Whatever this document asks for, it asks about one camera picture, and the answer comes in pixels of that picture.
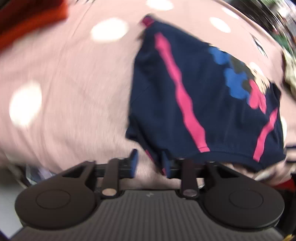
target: cartoon character print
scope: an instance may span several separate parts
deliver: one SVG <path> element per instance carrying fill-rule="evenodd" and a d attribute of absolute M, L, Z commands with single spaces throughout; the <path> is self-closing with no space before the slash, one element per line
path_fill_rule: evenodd
<path fill-rule="evenodd" d="M 270 86 L 269 80 L 254 68 L 216 47 L 210 47 L 209 52 L 217 64 L 229 66 L 225 68 L 224 76 L 230 95 L 246 99 L 252 109 L 259 108 L 265 114 L 265 94 Z"/>

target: navy blue garment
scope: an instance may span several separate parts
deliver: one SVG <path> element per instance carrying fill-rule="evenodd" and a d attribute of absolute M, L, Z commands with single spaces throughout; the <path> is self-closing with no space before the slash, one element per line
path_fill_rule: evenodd
<path fill-rule="evenodd" d="M 127 138 L 160 168 L 191 158 L 259 171 L 285 159 L 275 84 L 173 26 L 150 16 L 143 23 Z"/>

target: white floor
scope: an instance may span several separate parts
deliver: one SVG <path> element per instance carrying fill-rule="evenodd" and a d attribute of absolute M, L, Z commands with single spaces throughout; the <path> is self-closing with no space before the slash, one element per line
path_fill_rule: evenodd
<path fill-rule="evenodd" d="M 8 170 L 0 169 L 0 230 L 8 238 L 22 227 L 14 208 L 16 197 L 22 190 Z"/>

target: polka dot fabric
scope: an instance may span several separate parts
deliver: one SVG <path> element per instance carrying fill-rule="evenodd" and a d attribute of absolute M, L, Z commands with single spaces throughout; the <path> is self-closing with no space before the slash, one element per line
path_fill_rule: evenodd
<path fill-rule="evenodd" d="M 84 160 L 106 163 L 138 148 L 136 179 L 127 180 L 125 187 L 179 185 L 156 174 L 140 146 L 125 138 L 133 62 L 144 34 L 139 22 L 148 13 L 245 63 L 255 63 L 267 78 L 282 80 L 279 45 L 222 0 L 70 2 L 67 21 L 41 29 L 23 43 L 20 39 L 1 53 L 0 149 L 21 156 L 19 162 L 59 172 Z M 34 94 L 24 102 L 27 94 L 16 98 L 32 80 Z M 296 133 L 289 132 L 296 121 L 289 114 L 295 111 L 295 105 L 282 104 L 287 139 L 296 141 L 289 136 Z"/>

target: ribbed gray panel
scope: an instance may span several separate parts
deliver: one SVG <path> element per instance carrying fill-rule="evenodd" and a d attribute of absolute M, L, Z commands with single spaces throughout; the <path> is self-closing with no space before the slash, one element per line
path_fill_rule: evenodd
<path fill-rule="evenodd" d="M 174 191 L 125 191 L 105 200 L 85 222 L 64 230 L 22 229 L 12 241 L 281 241 L 270 228 L 238 232 L 209 219 L 195 201 L 183 200 Z"/>

